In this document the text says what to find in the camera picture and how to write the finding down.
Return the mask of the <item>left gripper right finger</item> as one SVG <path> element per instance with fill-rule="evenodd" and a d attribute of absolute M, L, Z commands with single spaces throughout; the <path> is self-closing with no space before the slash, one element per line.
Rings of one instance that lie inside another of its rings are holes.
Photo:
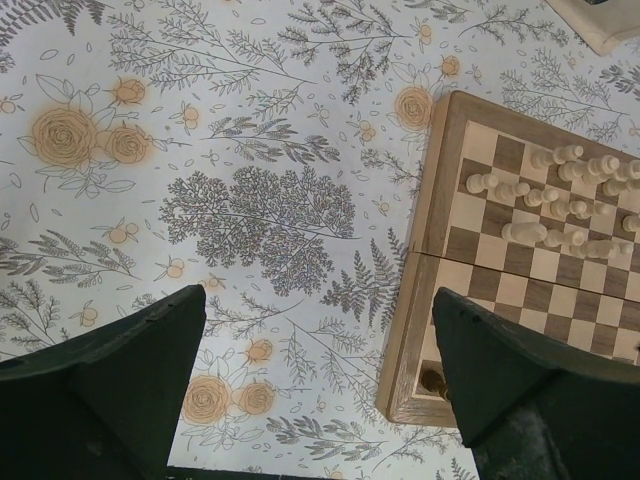
<path fill-rule="evenodd" d="M 638 367 L 444 287 L 432 316 L 457 427 L 480 478 L 638 478 Z"/>

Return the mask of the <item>white chess knight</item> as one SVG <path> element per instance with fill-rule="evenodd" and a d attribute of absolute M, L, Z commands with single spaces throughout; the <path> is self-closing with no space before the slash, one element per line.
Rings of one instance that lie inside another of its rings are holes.
<path fill-rule="evenodd" d="M 520 244 L 543 242 L 547 235 L 547 228 L 537 222 L 508 223 L 501 231 L 501 236 L 505 241 Z"/>

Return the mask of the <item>wooden chess board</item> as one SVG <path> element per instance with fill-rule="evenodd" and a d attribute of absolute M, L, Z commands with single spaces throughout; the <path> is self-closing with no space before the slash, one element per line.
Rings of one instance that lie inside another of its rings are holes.
<path fill-rule="evenodd" d="M 431 315 L 448 288 L 581 350 L 639 361 L 639 160 L 455 91 L 435 107 L 377 408 L 455 423 Z"/>

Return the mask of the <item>floral table mat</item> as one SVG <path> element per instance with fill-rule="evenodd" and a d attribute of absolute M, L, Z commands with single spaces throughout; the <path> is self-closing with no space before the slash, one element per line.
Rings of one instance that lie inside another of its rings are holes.
<path fill-rule="evenodd" d="M 435 107 L 639 156 L 639 42 L 546 1 L 5 1 L 1 360 L 197 284 L 174 478 L 474 479 L 377 408 Z"/>

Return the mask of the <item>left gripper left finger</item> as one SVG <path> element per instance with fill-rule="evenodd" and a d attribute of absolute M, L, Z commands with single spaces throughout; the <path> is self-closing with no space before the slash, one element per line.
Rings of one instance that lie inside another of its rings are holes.
<path fill-rule="evenodd" d="M 162 479 L 203 335 L 199 285 L 1 364 L 4 479 Z"/>

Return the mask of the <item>dark chess rook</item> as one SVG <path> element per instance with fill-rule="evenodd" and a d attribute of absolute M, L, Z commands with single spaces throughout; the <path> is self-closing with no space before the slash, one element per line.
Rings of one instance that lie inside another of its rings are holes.
<path fill-rule="evenodd" d="M 424 370 L 420 377 L 420 383 L 427 391 L 437 394 L 447 402 L 450 401 L 448 384 L 438 371 L 433 369 Z"/>

